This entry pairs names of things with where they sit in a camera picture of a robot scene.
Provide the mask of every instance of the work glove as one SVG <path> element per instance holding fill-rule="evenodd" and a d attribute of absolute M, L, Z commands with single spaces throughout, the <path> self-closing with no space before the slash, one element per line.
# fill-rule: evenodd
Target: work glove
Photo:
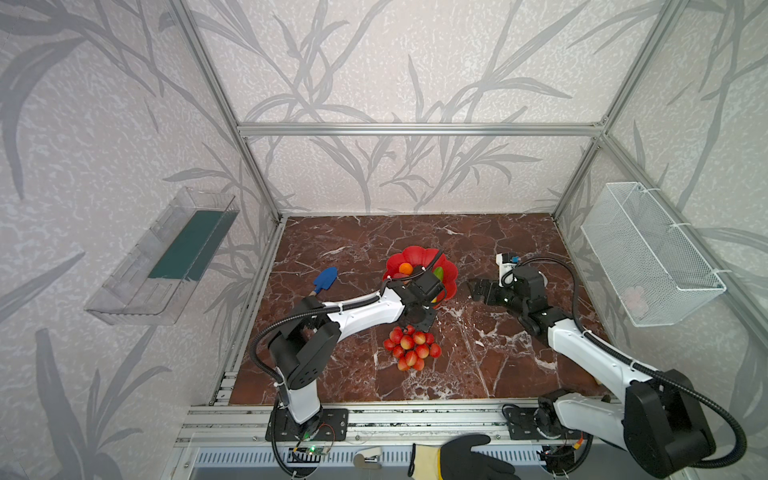
<path fill-rule="evenodd" d="M 414 443 L 408 476 L 414 480 L 520 480 L 507 462 L 469 450 L 490 441 L 487 435 L 466 435 L 442 447 Z"/>

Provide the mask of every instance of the metal beam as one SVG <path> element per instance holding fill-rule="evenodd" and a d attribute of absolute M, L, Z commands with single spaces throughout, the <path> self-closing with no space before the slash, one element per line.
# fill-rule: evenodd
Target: metal beam
<path fill-rule="evenodd" d="M 611 127 L 619 118 L 620 113 L 624 110 L 627 102 L 642 81 L 651 62 L 674 30 L 687 4 L 688 0 L 667 0 L 661 7 L 656 23 L 648 34 L 648 40 L 640 50 L 640 53 L 637 54 L 632 68 L 624 78 L 618 93 L 616 93 L 616 97 L 608 108 L 605 118 L 603 118 L 605 132 L 611 131 Z"/>
<path fill-rule="evenodd" d="M 491 444 L 549 445 L 551 440 L 510 440 L 502 406 L 536 407 L 537 399 L 406 400 L 324 403 L 349 410 L 347 440 L 335 445 L 441 445 L 456 436 L 483 432 Z M 264 438 L 272 406 L 192 407 L 177 447 L 269 445 Z"/>
<path fill-rule="evenodd" d="M 629 153 L 610 135 L 602 135 L 598 143 L 603 150 L 610 154 L 616 165 L 627 175 L 629 180 L 640 182 L 659 201 L 659 204 L 670 214 L 675 223 L 682 223 L 681 230 L 687 235 L 690 242 L 701 252 L 704 259 L 715 269 L 721 270 L 718 274 L 725 283 L 726 292 L 722 295 L 726 304 L 741 320 L 747 331 L 759 339 L 768 348 L 768 317 L 760 304 L 755 300 L 749 290 L 739 280 L 720 256 L 710 248 L 709 244 L 699 234 L 698 230 L 690 225 L 685 216 L 658 190 L 657 185 L 638 167 Z"/>
<path fill-rule="evenodd" d="M 556 220 L 560 218 L 560 216 L 565 211 L 565 208 L 568 206 L 568 202 L 564 201 L 563 199 L 571 198 L 576 193 L 579 185 L 581 185 L 581 179 L 584 178 L 584 176 L 589 171 L 595 156 L 598 154 L 599 149 L 600 146 L 598 145 L 598 137 L 592 137 L 592 141 L 589 142 L 587 150 L 585 150 L 584 154 L 581 156 L 581 161 L 579 161 L 576 170 L 574 170 L 574 173 L 571 175 L 571 179 L 566 184 L 565 190 L 563 190 L 563 194 L 560 196 L 560 200 L 558 200 L 558 204 L 554 206 L 554 212 L 552 212 L 552 216 Z"/>
<path fill-rule="evenodd" d="M 266 251 L 262 256 L 259 271 L 253 277 L 253 284 L 251 285 L 251 291 L 248 294 L 246 306 L 243 308 L 243 311 L 237 320 L 237 324 L 234 326 L 234 334 L 227 344 L 227 359 L 219 365 L 209 405 L 213 405 L 216 402 L 217 392 L 220 389 L 224 373 L 237 372 L 240 369 L 243 355 L 248 347 L 250 331 L 253 329 L 253 324 L 256 321 L 256 313 L 259 311 L 261 300 L 264 297 L 266 283 L 270 278 L 272 265 L 274 265 L 275 256 L 277 255 L 277 247 L 280 245 L 280 240 L 283 238 L 287 221 L 288 216 L 283 216 L 283 219 L 277 224 L 277 227 L 272 232 L 270 239 L 267 242 Z"/>
<path fill-rule="evenodd" d="M 266 181 L 264 181 L 264 177 L 259 170 L 256 159 L 253 158 L 253 154 L 248 148 L 248 145 L 246 145 L 245 140 L 237 131 L 237 119 L 232 112 L 232 107 L 230 107 L 229 102 L 227 101 L 227 96 L 224 94 L 224 89 L 221 86 L 221 81 L 217 76 L 214 65 L 205 51 L 202 37 L 197 30 L 197 26 L 192 17 L 192 12 L 189 10 L 184 0 L 167 0 L 167 2 L 170 6 L 170 13 L 174 17 L 174 20 L 181 31 L 184 43 L 187 44 L 187 47 L 192 54 L 192 59 L 194 59 L 197 67 L 200 69 L 200 73 L 203 75 L 203 79 L 205 80 L 210 93 L 214 96 L 214 100 L 224 119 L 227 130 L 232 136 L 234 147 L 245 162 L 251 177 L 256 182 L 262 198 L 266 201 L 270 209 L 272 218 L 274 220 L 280 220 L 280 211 L 277 209 L 277 204 L 272 198 L 269 188 L 266 186 Z"/>
<path fill-rule="evenodd" d="M 499 137 L 593 137 L 601 127 L 595 124 L 380 124 L 380 123 L 242 123 L 244 137 L 269 136 L 499 136 Z"/>
<path fill-rule="evenodd" d="M 653 61 L 656 53 L 661 50 L 664 42 L 669 37 L 670 33 L 674 30 L 674 26 L 677 24 L 677 20 L 683 14 L 685 5 L 688 0 L 667 0 L 662 5 L 659 15 L 656 17 L 654 26 L 651 27 L 648 37 L 643 44 L 643 47 L 637 53 L 637 57 L 634 59 L 634 63 L 629 69 L 627 76 L 624 77 L 624 81 L 621 82 L 616 96 L 611 102 L 611 106 L 608 107 L 608 111 L 601 121 L 601 132 L 593 135 L 593 137 L 599 137 L 604 132 L 609 132 L 616 120 L 621 115 L 624 107 L 627 105 L 630 97 L 634 93 L 637 86 L 640 84 L 648 66 Z M 576 167 L 574 175 L 571 177 L 568 185 L 565 187 L 563 194 L 560 196 L 558 204 L 554 207 L 553 216 L 557 220 L 565 210 L 565 206 L 571 201 L 571 198 L 576 193 L 578 186 L 587 175 L 592 162 L 595 158 L 595 148 L 597 145 L 597 138 L 593 138 L 587 150 L 588 154 L 585 154 L 581 158 L 581 162 Z"/>

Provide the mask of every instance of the yellow glove cuff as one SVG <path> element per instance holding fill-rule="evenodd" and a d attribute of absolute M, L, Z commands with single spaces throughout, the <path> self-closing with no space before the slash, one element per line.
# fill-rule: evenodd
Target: yellow glove cuff
<path fill-rule="evenodd" d="M 440 448 L 413 444 L 408 476 L 413 480 L 442 480 Z"/>

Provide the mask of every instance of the yellow fruit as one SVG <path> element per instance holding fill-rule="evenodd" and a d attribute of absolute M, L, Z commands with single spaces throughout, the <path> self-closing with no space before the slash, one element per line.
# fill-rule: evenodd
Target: yellow fruit
<path fill-rule="evenodd" d="M 403 262 L 403 263 L 400 263 L 400 268 L 398 270 L 403 275 L 410 275 L 411 273 L 413 273 L 413 265 L 411 265 L 408 262 Z"/>

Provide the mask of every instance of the green mat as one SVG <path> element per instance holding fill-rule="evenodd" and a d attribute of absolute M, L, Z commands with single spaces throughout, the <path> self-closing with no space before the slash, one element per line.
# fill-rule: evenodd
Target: green mat
<path fill-rule="evenodd" d="M 155 264 L 149 278 L 200 281 L 237 212 L 199 210 Z"/>

